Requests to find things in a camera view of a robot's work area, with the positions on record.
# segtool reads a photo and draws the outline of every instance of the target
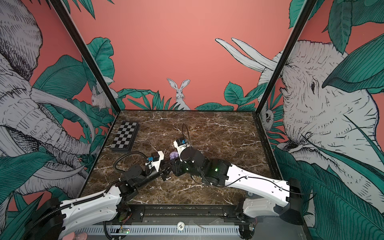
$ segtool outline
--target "purple object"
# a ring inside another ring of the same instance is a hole
[[[171,153],[169,154],[169,157],[170,157],[171,159],[177,158],[177,157],[179,157],[179,153],[178,153],[178,152],[171,152]]]

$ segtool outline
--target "chessboard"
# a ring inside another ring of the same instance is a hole
[[[139,131],[139,126],[138,122],[122,122],[113,139],[111,150],[114,152],[130,152]]]

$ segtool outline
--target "ventilation grille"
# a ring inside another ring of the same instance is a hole
[[[185,226],[184,230],[178,231],[176,225],[124,225],[123,228],[129,228],[129,235],[233,235],[239,236],[238,226]],[[116,233],[120,226],[107,226],[107,231],[112,235],[126,235],[125,233]],[[77,230],[76,232],[86,232],[88,235],[104,235],[103,226],[93,225]]]

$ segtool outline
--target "marble tabletop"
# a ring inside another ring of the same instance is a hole
[[[206,157],[227,160],[247,171],[271,177],[250,112],[122,111],[81,196],[102,191],[121,177],[112,169],[112,165],[124,153],[112,152],[110,145],[123,121],[140,123],[133,151],[141,151],[147,156],[155,151],[169,155],[175,151],[173,141],[182,137],[181,126],[185,123],[193,147]],[[144,168],[144,158],[139,155],[125,158],[118,168],[126,170],[136,163]],[[139,195],[129,203],[228,205],[237,204],[245,194],[244,190],[201,185],[187,174],[176,177],[171,173],[166,181],[157,178],[140,189]]]

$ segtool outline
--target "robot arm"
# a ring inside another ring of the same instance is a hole
[[[123,179],[112,183],[105,191],[62,202],[58,199],[48,200],[29,219],[22,239],[56,240],[77,229],[110,221],[117,214],[126,219],[124,214],[130,212],[127,202],[138,194],[138,190],[158,177],[165,181],[171,171],[176,176],[185,173],[199,176],[207,185],[235,187],[262,196],[260,199],[244,201],[242,212],[248,217],[274,215],[289,223],[303,224],[300,184],[297,180],[290,179],[287,182],[270,179],[224,160],[207,159],[184,138],[176,140],[174,145],[179,157],[165,160],[161,151],[152,153],[146,163],[149,172],[136,164],[123,173]]]

